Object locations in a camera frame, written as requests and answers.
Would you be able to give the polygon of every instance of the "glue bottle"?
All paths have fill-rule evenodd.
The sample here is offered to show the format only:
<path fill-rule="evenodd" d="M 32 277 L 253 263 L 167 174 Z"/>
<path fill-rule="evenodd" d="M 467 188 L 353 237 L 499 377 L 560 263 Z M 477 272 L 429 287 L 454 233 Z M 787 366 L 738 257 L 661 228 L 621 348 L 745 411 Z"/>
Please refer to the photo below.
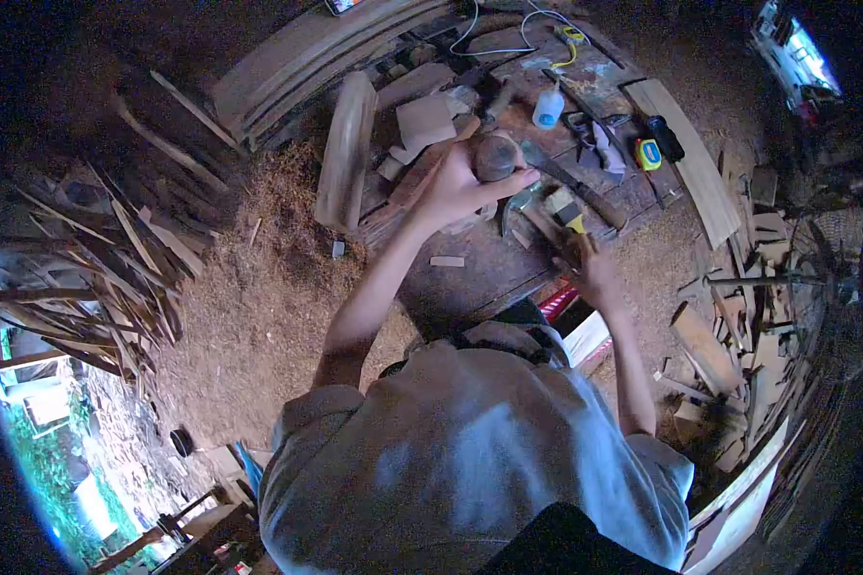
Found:
<path fill-rule="evenodd" d="M 534 117 L 531 120 L 541 130 L 552 130 L 556 128 L 562 109 L 565 106 L 566 100 L 562 98 L 560 83 L 557 82 L 552 88 L 540 92 L 540 96 L 537 98 L 537 105 L 534 108 Z"/>

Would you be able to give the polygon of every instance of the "green grass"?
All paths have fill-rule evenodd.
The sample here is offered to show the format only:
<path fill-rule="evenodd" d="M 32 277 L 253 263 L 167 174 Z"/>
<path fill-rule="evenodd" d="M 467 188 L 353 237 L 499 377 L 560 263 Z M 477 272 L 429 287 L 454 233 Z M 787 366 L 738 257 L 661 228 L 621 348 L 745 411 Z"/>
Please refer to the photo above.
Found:
<path fill-rule="evenodd" d="M 49 528 L 55 531 L 75 568 L 82 568 L 81 558 L 91 564 L 101 558 L 100 547 L 114 552 L 137 538 L 137 529 L 128 518 L 128 513 L 122 507 L 115 491 L 105 481 L 101 469 L 93 470 L 96 485 L 105 500 L 109 518 L 118 528 L 105 541 L 87 532 L 77 519 L 76 503 L 72 497 L 73 482 L 66 465 L 66 453 L 58 442 L 57 433 L 49 433 L 33 440 L 34 431 L 22 406 L 5 409 L 5 416 L 7 439 L 25 475 L 35 505 L 42 512 Z M 141 559 L 147 560 L 149 565 L 157 564 L 153 553 L 145 548 L 135 558 L 110 572 L 124 573 L 129 565 Z"/>

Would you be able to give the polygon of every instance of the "wooden handle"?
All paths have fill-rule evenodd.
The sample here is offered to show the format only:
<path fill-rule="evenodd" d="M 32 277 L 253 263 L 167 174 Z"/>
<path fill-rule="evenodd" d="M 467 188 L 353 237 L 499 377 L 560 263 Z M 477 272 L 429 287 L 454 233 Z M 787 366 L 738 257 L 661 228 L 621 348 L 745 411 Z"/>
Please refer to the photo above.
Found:
<path fill-rule="evenodd" d="M 580 188 L 582 193 L 582 199 L 593 207 L 598 215 L 604 218 L 605 222 L 613 225 L 617 231 L 620 231 L 627 225 L 628 218 L 625 216 L 620 210 L 614 207 L 614 205 L 597 195 L 591 190 L 585 190 Z"/>

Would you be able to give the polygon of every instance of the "white cable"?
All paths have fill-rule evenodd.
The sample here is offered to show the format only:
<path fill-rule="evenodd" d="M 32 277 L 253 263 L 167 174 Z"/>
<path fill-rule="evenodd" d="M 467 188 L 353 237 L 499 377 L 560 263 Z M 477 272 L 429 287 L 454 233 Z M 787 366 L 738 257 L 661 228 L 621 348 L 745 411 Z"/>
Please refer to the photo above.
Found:
<path fill-rule="evenodd" d="M 478 2 L 478 0 L 473 0 L 473 22 L 470 24 L 470 27 L 468 29 L 466 29 L 466 32 L 464 32 L 464 35 L 461 36 L 460 38 L 458 38 L 456 42 L 451 44 L 451 47 L 448 48 L 448 50 L 455 56 L 485 56 L 486 54 L 533 52 L 536 50 L 536 48 L 534 46 L 532 46 L 529 41 L 527 41 L 527 36 L 525 35 L 525 24 L 527 24 L 528 18 L 535 16 L 537 14 L 543 14 L 544 16 L 555 18 L 555 19 L 559 20 L 560 22 L 563 22 L 567 26 L 571 26 L 577 32 L 582 34 L 585 37 L 585 41 L 588 42 L 589 46 L 591 46 L 592 41 L 590 38 L 588 38 L 588 34 L 585 34 L 584 32 L 582 32 L 578 26 L 576 26 L 575 24 L 572 24 L 566 17 L 564 17 L 559 12 L 554 12 L 553 10 L 541 10 L 540 6 L 534 4 L 533 0 L 527 0 L 527 4 L 533 6 L 535 11 L 531 12 L 530 14 L 525 16 L 525 19 L 521 21 L 521 28 L 519 29 L 521 32 L 521 40 L 525 41 L 526 48 L 504 48 L 501 50 L 489 50 L 487 52 L 454 52 L 454 46 L 456 46 L 461 41 L 463 41 L 464 38 L 469 36 L 470 32 L 472 32 L 473 29 L 476 27 L 477 20 L 479 20 L 479 2 Z"/>

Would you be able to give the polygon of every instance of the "hand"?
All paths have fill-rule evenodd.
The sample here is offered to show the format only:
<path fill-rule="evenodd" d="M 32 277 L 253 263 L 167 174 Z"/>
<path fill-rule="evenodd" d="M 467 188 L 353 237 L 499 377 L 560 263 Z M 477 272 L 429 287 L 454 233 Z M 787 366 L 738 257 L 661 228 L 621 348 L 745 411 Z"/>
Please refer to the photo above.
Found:
<path fill-rule="evenodd" d="M 506 179 L 480 184 L 470 166 L 471 154 L 465 142 L 454 144 L 438 167 L 438 173 L 413 208 L 417 223 L 431 233 L 474 213 L 484 205 L 514 195 L 536 182 L 534 169 L 516 170 Z"/>
<path fill-rule="evenodd" d="M 571 270 L 565 262 L 557 261 L 557 265 L 570 277 L 572 285 L 588 305 L 601 312 L 608 321 L 610 316 L 627 313 L 623 301 L 622 286 L 617 275 L 617 265 L 610 253 L 598 245 L 591 234 L 576 234 L 570 243 L 579 248 L 582 255 L 582 267 L 578 273 Z"/>

